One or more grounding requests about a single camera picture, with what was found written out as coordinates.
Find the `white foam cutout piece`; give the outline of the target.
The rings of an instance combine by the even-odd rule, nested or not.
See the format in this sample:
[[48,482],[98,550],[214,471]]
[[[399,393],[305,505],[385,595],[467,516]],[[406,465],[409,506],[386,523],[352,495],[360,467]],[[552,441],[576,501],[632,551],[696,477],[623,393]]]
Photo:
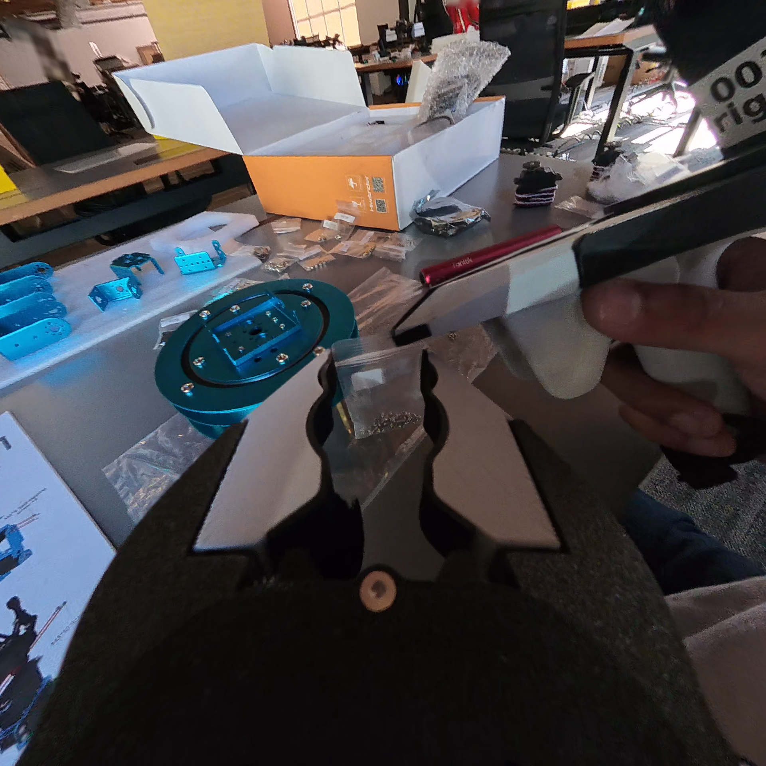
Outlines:
[[157,254],[170,257],[180,248],[185,254],[214,254],[213,241],[223,246],[259,226],[254,215],[203,211],[195,216],[154,233],[149,246]]

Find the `black office chair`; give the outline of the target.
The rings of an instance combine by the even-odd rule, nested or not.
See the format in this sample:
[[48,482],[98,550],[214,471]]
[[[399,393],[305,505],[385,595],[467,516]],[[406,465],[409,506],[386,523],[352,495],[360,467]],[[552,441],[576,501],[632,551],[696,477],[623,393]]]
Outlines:
[[541,145],[563,125],[566,1],[482,1],[480,38],[510,55],[485,89],[505,98],[503,141]]

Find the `bubble wrap pouch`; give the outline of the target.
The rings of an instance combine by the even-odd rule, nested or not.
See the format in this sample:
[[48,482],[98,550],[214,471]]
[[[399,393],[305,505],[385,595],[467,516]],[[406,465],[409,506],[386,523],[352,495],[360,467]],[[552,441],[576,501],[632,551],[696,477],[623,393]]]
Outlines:
[[438,54],[426,82],[417,123],[463,120],[479,94],[493,80],[511,50],[494,41],[462,38]]

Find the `blue angled bracket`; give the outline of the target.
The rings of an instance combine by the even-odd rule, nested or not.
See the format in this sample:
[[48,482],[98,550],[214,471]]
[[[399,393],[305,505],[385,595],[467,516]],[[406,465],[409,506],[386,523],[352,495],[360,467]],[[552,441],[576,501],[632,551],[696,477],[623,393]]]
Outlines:
[[96,284],[88,294],[91,303],[101,312],[117,302],[140,300],[143,290],[134,276],[119,277],[108,282]]
[[120,255],[110,263],[110,270],[114,273],[117,279],[133,279],[140,282],[139,274],[142,272],[142,268],[146,264],[153,265],[159,274],[164,275],[165,272],[156,258],[150,254],[142,252]]

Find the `wooden-topped desk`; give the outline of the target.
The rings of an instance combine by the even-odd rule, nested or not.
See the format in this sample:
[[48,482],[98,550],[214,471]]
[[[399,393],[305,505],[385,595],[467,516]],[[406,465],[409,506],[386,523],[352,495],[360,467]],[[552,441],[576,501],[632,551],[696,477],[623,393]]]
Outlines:
[[355,69],[361,84],[362,96],[367,107],[373,107],[375,103],[375,94],[372,91],[371,76],[382,73],[391,79],[391,88],[395,100],[392,103],[406,103],[407,93],[415,92],[410,88],[412,79],[412,70],[415,65],[423,65],[429,71],[431,65],[436,61],[436,54],[427,54],[424,56],[410,57],[397,61],[376,61],[372,63],[355,63]]
[[652,24],[623,30],[614,34],[590,35],[586,38],[566,38],[564,43],[565,59],[601,59],[625,56],[624,66],[614,89],[608,117],[600,132],[596,152],[601,152],[608,142],[612,142],[621,111],[627,100],[633,79],[635,64],[641,53],[659,43],[660,38]]
[[[53,165],[31,168],[11,176],[16,189],[2,193],[1,265],[40,261],[62,247],[110,232],[157,223],[162,217],[194,215],[216,194],[232,188],[254,186],[239,155],[161,138],[151,151],[69,174]],[[75,216],[40,231],[20,235],[13,225],[64,207],[75,207],[105,195],[130,192],[147,182],[160,188],[143,195],[121,198],[92,215]]]

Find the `red pen screwdriver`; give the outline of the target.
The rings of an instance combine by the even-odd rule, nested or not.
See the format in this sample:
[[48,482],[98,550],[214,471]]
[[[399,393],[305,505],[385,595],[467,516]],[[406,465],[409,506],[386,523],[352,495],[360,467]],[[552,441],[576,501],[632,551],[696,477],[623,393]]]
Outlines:
[[437,263],[421,270],[419,273],[420,283],[427,288],[435,288],[465,273],[495,263],[503,257],[515,254],[532,245],[545,242],[562,233],[563,229],[559,226],[551,225],[477,251],[472,251],[448,261]]

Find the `person's right hand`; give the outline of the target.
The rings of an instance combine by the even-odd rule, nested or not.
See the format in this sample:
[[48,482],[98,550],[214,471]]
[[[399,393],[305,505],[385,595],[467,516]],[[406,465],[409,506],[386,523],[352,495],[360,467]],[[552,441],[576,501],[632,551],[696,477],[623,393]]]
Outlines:
[[582,292],[588,323],[620,343],[608,357],[601,383],[618,398],[620,416],[662,447],[725,457],[735,439],[711,404],[650,378],[629,346],[700,351],[731,363],[764,413],[765,243],[736,241],[717,266],[718,289],[613,280]]

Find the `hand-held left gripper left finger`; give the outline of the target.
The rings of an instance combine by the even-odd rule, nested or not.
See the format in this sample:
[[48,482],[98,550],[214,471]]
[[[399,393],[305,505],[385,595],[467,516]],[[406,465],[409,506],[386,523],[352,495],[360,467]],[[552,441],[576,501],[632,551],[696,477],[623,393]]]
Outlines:
[[248,416],[194,550],[255,549],[314,500],[328,474],[337,382],[330,350],[312,360]]

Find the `blue U bracket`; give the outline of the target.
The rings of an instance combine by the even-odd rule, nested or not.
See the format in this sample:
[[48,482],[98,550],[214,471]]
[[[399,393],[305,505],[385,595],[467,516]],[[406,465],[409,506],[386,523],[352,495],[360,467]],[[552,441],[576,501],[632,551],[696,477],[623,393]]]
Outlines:
[[221,247],[220,241],[214,239],[206,251],[185,252],[182,247],[175,247],[174,261],[179,272],[183,276],[196,273],[205,273],[223,268],[227,255]]

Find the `small clear screw pouch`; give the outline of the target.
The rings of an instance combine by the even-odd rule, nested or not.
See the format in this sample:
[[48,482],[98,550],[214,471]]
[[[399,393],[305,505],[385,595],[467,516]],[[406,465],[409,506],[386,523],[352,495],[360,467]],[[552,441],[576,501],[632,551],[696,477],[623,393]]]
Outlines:
[[332,345],[342,400],[357,440],[422,424],[422,342],[397,346],[388,336]]

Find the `spread of hardware bags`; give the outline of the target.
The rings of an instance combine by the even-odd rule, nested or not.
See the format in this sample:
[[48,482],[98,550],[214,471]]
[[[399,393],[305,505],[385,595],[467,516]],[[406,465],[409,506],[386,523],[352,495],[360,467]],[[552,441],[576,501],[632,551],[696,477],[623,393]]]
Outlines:
[[320,227],[308,236],[306,244],[286,243],[282,250],[272,254],[268,246],[243,245],[236,254],[255,256],[263,273],[288,277],[288,268],[300,264],[310,270],[326,265],[335,256],[363,260],[375,256],[385,261],[402,262],[421,242],[422,237],[403,233],[384,233],[361,228],[347,239],[339,239],[329,228]]

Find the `grey desk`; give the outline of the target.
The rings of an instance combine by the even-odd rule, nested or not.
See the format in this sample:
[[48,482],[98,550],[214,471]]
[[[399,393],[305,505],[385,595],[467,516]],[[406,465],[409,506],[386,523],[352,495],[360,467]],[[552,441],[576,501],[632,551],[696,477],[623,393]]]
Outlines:
[[[448,239],[424,237],[402,263],[338,258],[310,276],[348,293],[381,267],[416,279],[427,264],[550,222],[563,228],[579,223],[578,216],[555,208],[514,208],[513,179],[523,162],[525,157],[502,153],[455,191],[461,201],[486,209],[491,221]],[[2,393],[2,412],[14,414],[115,546],[129,535],[132,522],[102,469],[175,414],[154,380],[157,336],[158,320],[145,320]],[[499,356],[474,386],[531,426],[615,515],[659,459],[659,448],[627,426],[617,399],[603,387],[573,400],[556,399],[538,382],[515,378]],[[425,441],[415,451],[365,512],[366,560],[388,561],[407,577],[423,579],[441,561],[417,528],[418,474],[428,446]]]

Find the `orange and white cardboard box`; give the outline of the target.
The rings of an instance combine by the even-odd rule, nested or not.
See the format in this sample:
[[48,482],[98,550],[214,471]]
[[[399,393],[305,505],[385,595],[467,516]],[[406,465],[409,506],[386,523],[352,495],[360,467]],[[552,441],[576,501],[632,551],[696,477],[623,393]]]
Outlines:
[[153,136],[243,158],[275,215],[322,219],[350,203],[360,225],[399,231],[416,200],[455,192],[500,154],[504,97],[419,125],[417,103],[365,105],[348,51],[250,43],[116,79]]

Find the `red and white bag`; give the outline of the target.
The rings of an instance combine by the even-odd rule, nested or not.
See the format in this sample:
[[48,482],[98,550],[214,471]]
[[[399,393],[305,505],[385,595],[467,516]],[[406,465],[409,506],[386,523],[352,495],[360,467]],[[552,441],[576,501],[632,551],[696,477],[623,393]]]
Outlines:
[[453,34],[480,30],[480,1],[443,1]]

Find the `crumpled white plastic wrap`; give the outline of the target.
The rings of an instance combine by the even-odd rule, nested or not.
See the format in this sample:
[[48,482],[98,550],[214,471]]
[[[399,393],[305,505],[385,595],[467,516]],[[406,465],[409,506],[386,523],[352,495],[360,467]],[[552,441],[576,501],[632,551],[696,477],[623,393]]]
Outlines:
[[613,205],[690,174],[683,164],[658,152],[621,154],[589,182],[588,195],[603,206]]

